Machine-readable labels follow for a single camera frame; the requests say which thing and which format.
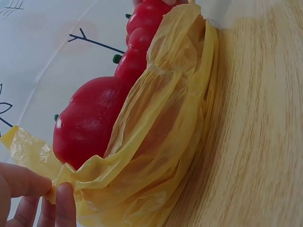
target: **translucent plastic bag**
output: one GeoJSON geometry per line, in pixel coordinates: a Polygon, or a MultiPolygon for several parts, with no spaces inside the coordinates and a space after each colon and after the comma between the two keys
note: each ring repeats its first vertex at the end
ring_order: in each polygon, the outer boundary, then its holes
{"type": "Polygon", "coordinates": [[[52,179],[52,203],[59,184],[73,185],[82,225],[161,227],[201,153],[216,83],[216,29],[195,3],[177,6],[164,16],[147,58],[106,158],[94,156],[75,172],[22,128],[1,138],[17,165],[52,179]]]}

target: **bell pepper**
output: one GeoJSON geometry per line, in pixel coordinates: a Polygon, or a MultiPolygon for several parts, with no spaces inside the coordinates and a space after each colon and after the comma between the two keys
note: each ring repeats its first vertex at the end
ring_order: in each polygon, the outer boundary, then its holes
{"type": "Polygon", "coordinates": [[[81,86],[67,108],[55,116],[56,157],[75,169],[94,155],[103,157],[130,89],[131,85],[118,77],[100,77],[81,86]]]}
{"type": "Polygon", "coordinates": [[[113,62],[118,63],[115,77],[125,78],[132,85],[137,81],[146,69],[146,54],[163,16],[176,5],[169,6],[162,0],[144,0],[131,16],[126,15],[129,17],[126,25],[128,50],[123,56],[116,54],[113,58],[113,62]]]}

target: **table surface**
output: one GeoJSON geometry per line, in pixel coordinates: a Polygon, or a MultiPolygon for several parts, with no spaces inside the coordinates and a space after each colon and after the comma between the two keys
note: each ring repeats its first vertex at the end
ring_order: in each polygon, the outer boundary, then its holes
{"type": "Polygon", "coordinates": [[[166,227],[303,226],[303,1],[202,6],[222,28],[212,127],[166,227]]]}

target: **red bell pepper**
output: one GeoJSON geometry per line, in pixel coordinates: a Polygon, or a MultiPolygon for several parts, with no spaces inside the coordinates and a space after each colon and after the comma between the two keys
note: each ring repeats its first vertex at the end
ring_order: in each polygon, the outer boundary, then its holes
{"type": "Polygon", "coordinates": [[[67,108],[56,116],[56,157],[75,169],[94,155],[103,157],[130,89],[131,85],[118,77],[100,77],[81,86],[67,108]]]}
{"type": "Polygon", "coordinates": [[[131,16],[126,15],[129,17],[126,25],[128,50],[123,56],[116,54],[113,58],[114,63],[119,63],[115,77],[125,78],[133,85],[142,75],[146,69],[146,54],[152,39],[163,16],[174,6],[169,6],[162,0],[144,0],[131,16]]]}

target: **pepper stem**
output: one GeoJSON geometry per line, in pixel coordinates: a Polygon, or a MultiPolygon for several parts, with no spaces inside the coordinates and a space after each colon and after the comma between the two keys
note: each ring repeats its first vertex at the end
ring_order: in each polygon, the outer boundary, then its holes
{"type": "Polygon", "coordinates": [[[59,117],[59,115],[58,115],[58,114],[55,114],[55,115],[54,115],[54,117],[53,117],[53,118],[55,119],[55,122],[57,121],[58,117],[59,117]]]}
{"type": "Polygon", "coordinates": [[[119,64],[121,58],[122,58],[122,56],[120,54],[115,54],[113,57],[113,63],[119,64]]]}

